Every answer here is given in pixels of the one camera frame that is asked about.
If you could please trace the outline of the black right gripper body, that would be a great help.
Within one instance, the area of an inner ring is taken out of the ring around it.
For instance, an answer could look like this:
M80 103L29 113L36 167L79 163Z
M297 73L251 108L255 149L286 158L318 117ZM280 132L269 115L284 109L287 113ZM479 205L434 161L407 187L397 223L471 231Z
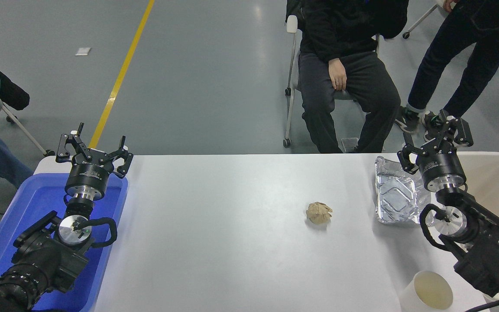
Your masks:
M466 176L456 147L447 140L430 140L419 148L415 164L421 173L424 186L441 186L449 182L455 186L466 184Z

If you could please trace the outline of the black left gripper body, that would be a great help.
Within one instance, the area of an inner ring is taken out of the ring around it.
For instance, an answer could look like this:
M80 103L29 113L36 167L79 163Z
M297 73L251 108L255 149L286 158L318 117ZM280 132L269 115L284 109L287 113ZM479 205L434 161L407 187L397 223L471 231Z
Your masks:
M82 153L78 153L72 158L72 168L69 178L65 184L66 192L75 192L82 186L89 186L96 192L105 192L109 180L110 164L100 164L99 160L105 158L105 152L90 150L91 159L85 158Z

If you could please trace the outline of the person's right hand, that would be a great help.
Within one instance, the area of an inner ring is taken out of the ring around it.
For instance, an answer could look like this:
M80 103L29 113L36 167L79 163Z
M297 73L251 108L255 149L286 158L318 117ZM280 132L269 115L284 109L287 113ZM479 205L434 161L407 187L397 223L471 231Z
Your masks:
M347 87L347 74L340 59L331 59L327 62L327 69L334 90L342 91Z

